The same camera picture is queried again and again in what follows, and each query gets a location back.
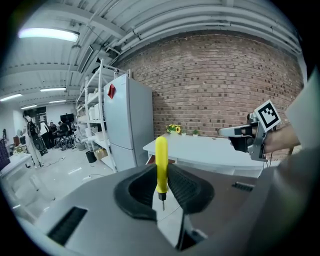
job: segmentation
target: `ceiling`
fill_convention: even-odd
[[[79,33],[77,42],[17,38],[1,67],[0,99],[21,93],[20,106],[49,101],[75,102],[85,77],[98,66],[161,38],[194,30],[231,30],[259,36],[299,55],[295,28],[267,0],[50,0],[23,26]],[[88,47],[93,52],[83,61]],[[85,63],[83,71],[79,66]],[[66,91],[40,92],[66,87]]]

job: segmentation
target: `gray robot arm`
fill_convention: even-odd
[[[268,131],[281,122],[280,116],[271,100],[248,114],[247,124],[218,130],[220,136],[229,137],[235,150],[249,153],[252,160],[267,162],[264,157],[264,141]]]

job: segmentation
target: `desk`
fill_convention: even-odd
[[[21,201],[18,199],[15,191],[13,190],[13,184],[10,182],[10,178],[15,173],[22,170],[23,168],[26,168],[25,164],[27,162],[29,162],[30,167],[28,168],[27,175],[25,176],[27,176],[27,178],[33,185],[35,191],[38,192],[41,189],[42,192],[46,194],[46,195],[43,195],[46,199],[49,199],[49,200],[56,199],[55,196],[48,191],[47,187],[42,182],[42,180],[38,177],[37,172],[33,166],[33,161],[31,159],[30,154],[21,153],[20,155],[10,156],[10,163],[1,170],[0,178],[1,178],[1,184],[7,192],[7,196],[13,201],[12,203],[15,204],[15,207],[17,206],[22,207],[32,218],[35,219],[33,214],[29,212],[28,209],[25,206],[23,206]]]
[[[227,138],[164,134],[168,158],[179,164],[229,175],[258,177],[266,163],[251,160],[248,153],[236,151]],[[156,141],[143,147],[149,159],[156,155]]]

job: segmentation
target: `refrigerator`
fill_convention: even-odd
[[[152,89],[127,74],[103,88],[104,117],[116,170],[145,165],[154,138]]]

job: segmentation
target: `red brick wall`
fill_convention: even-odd
[[[235,32],[198,31],[167,37],[118,63],[153,90],[154,135],[179,124],[191,134],[245,124],[270,99],[283,125],[303,78],[295,57],[271,43]],[[284,152],[273,155],[281,159]]]

